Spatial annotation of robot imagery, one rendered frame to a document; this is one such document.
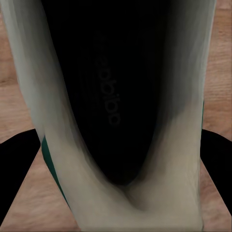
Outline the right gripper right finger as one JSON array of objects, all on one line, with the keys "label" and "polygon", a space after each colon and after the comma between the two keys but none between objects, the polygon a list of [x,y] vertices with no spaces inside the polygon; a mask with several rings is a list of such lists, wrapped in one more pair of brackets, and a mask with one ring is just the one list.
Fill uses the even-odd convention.
[{"label": "right gripper right finger", "polygon": [[232,216],[232,142],[202,129],[200,158]]}]

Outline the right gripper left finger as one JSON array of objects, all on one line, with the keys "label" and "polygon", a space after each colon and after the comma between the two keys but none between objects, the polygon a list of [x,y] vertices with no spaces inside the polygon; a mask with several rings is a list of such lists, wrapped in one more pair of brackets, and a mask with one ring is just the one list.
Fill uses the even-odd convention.
[{"label": "right gripper left finger", "polygon": [[0,225],[41,147],[36,129],[0,144]]}]

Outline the gym shoe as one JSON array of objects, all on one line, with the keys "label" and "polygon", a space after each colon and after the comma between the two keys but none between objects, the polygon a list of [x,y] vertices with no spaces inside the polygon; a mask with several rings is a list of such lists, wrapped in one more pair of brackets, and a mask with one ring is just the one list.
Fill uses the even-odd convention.
[{"label": "gym shoe", "polygon": [[203,232],[217,0],[0,0],[43,159],[82,232]]}]

